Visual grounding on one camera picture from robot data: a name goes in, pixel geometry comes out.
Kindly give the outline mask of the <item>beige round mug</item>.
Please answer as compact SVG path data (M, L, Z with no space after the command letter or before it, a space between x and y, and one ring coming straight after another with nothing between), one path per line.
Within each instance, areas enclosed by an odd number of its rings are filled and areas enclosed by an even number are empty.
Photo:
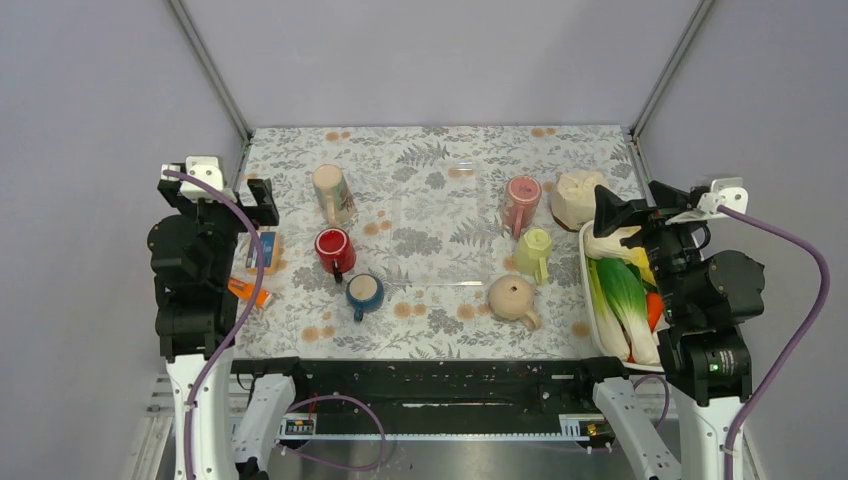
M522 277L504 275L488 290L491 312L504 321L520 322L530 330L538 330L542 320L535 309L535 291Z

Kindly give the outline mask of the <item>blue ribbed mug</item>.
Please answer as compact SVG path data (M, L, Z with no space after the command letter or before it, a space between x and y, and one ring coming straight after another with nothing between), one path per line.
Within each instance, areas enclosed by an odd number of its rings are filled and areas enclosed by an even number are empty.
M384 298L383 283L374 275L356 275L347 284L346 299L353 308L356 323L362 322L367 313L380 309Z

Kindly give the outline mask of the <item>red mug black handle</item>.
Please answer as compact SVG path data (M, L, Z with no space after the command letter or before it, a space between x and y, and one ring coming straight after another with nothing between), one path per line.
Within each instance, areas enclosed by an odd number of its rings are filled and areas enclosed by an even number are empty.
M356 262L349 234L341 228L327 228L316 236L314 249L322 268L341 284L343 275L352 270Z

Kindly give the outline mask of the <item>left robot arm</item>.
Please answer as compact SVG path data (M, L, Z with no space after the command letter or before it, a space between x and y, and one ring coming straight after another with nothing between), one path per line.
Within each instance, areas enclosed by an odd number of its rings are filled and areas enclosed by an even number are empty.
M229 381L235 334L246 321L228 288L238 237L276 226L268 179L247 183L256 203L245 206L220 187L201 184L165 165L157 189L176 214L147 236L157 305L155 331L171 382L177 479L266 479L273 428L285 410L309 401L310 385L293 373L270 375L271 396L245 417L241 439L229 423Z

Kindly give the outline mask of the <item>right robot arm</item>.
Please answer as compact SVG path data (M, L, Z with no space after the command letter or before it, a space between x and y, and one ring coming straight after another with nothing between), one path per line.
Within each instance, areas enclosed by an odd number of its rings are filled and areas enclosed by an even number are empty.
M602 410L633 470L646 479L740 475L743 456L735 440L754 388L739 327L764 311L764 266L736 250L705 257L694 233L710 220L744 213L748 192L739 177L690 191L652 181L649 190L651 201L625 201L597 186L593 233L638 229L620 243L645 249L665 308L668 327L658 334L658 353L677 408L681 458L668 453L650 422L622 398L625 377L589 374L575 382L573 396L583 410Z

